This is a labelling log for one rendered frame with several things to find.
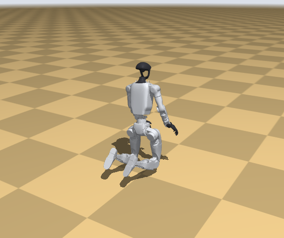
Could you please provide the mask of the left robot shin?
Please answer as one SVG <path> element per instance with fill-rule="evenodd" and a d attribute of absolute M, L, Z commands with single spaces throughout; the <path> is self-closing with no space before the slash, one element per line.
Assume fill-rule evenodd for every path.
<path fill-rule="evenodd" d="M 131 154 L 117 154 L 116 160 L 120 161 L 121 163 L 127 164 L 130 159 Z"/>

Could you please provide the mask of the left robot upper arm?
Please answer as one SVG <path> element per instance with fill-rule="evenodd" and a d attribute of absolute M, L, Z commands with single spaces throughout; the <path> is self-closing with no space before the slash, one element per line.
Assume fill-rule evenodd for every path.
<path fill-rule="evenodd" d="M 128 106 L 131 109 L 131 99 L 130 99 L 130 96 L 131 96 L 131 84 L 126 86 L 126 92 L 127 92 L 127 98 L 128 98 Z"/>

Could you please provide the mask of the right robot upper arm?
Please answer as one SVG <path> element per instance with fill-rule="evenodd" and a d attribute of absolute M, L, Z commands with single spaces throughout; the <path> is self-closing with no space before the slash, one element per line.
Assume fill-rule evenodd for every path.
<path fill-rule="evenodd" d="M 149 85 L 149 90 L 150 92 L 153 94 L 155 101 L 157 103 L 157 111 L 159 113 L 164 112 L 164 107 L 163 107 L 163 100 L 162 100 L 162 96 L 161 96 L 161 92 L 160 92 L 160 87 L 158 85 L 155 84 L 150 84 Z"/>

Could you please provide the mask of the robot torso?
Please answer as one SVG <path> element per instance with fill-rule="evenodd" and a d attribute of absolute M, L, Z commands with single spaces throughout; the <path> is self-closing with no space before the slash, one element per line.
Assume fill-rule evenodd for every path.
<path fill-rule="evenodd" d="M 136 80 L 137 82 L 137 80 Z M 149 122 L 146 122 L 147 116 L 152 109 L 153 94 L 149 90 L 149 81 L 146 83 L 131 84 L 131 109 L 133 114 L 139 115 L 137 122 L 134 123 L 134 134 L 146 136 L 146 129 L 150 127 Z"/>

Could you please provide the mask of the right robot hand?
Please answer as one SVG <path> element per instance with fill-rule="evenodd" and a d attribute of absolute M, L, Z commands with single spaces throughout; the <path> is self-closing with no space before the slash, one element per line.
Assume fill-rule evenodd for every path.
<path fill-rule="evenodd" d="M 171 122 L 170 122 L 171 123 Z M 176 129 L 176 127 L 171 123 L 171 124 L 167 124 L 166 125 L 168 128 L 172 128 L 174 131 L 175 131 L 175 135 L 177 136 L 178 135 L 178 130 Z"/>

